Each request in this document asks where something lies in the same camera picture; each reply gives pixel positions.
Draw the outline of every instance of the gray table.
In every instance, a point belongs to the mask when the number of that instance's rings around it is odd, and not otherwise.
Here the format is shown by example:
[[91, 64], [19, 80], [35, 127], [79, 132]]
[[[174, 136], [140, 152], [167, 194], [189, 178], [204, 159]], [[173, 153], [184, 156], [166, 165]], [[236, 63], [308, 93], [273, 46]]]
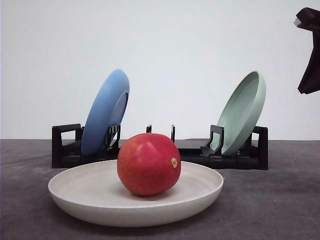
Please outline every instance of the gray table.
[[48, 182], [64, 169], [51, 168], [50, 140], [1, 140], [1, 239], [320, 239], [320, 141], [270, 141], [269, 162], [268, 171], [218, 170], [220, 196], [193, 217], [117, 228], [83, 222], [56, 206]]

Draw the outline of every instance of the white wall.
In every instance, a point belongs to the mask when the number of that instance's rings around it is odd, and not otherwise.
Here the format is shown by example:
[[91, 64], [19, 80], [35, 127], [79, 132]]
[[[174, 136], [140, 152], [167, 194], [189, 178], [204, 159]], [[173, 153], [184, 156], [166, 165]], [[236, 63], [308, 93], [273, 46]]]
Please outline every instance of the white wall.
[[50, 139], [85, 124], [105, 78], [130, 80], [122, 138], [207, 138], [242, 78], [259, 70], [270, 139], [320, 140], [320, 92], [297, 87], [313, 48], [295, 27], [319, 0], [2, 0], [1, 138]]

